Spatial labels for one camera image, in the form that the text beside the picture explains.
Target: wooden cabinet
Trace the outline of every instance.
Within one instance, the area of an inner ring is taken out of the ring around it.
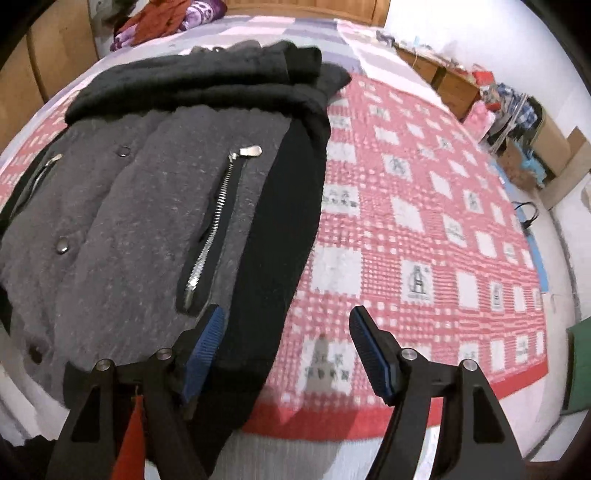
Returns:
[[[390,0],[227,0],[228,14],[344,18],[383,27]]]
[[[0,152],[42,106],[23,38],[0,70]]]
[[[98,61],[86,1],[57,0],[28,35],[31,61],[46,101]]]
[[[435,61],[415,55],[413,52],[404,50],[403,48],[397,48],[396,53],[398,56],[408,63],[415,72],[417,72],[425,82],[431,85],[439,64]]]
[[[462,120],[480,95],[476,85],[451,70],[441,68],[432,82],[432,87],[458,120]]]

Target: snap button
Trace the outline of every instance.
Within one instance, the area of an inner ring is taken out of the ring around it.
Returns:
[[[70,245],[68,244],[68,239],[65,236],[62,236],[56,243],[56,252],[63,255],[69,249]]]
[[[119,155],[120,157],[126,157],[127,155],[129,155],[129,152],[131,152],[131,149],[129,147],[119,147],[117,149],[117,155]]]
[[[39,365],[43,361],[43,354],[35,345],[29,345],[29,357],[36,365]]]

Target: gray jacket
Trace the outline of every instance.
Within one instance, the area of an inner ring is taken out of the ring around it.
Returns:
[[[218,304],[227,327],[197,417],[222,409],[239,427],[316,235],[326,106],[349,80],[287,42],[99,75],[0,219],[0,307],[29,374],[64,401],[79,387],[68,370],[146,358]]]

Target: orange cloth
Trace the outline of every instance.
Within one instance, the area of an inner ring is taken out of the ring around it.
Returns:
[[[117,33],[136,25],[133,46],[178,31],[191,0],[150,0],[141,12],[131,17]]]
[[[135,397],[134,410],[125,430],[119,456],[113,467],[111,480],[144,480],[146,445],[144,437],[142,396]]]

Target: black cable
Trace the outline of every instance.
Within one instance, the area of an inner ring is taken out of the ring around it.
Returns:
[[[518,208],[521,208],[525,205],[531,205],[535,209],[535,213],[532,216],[532,218],[530,218],[529,220],[525,220],[523,222],[520,222],[523,230],[527,230],[531,226],[531,224],[534,223],[534,220],[536,218],[538,218],[540,215],[540,211],[538,210],[538,207],[535,205],[534,202],[511,202],[511,203],[513,205],[515,205],[515,210],[517,210]]]

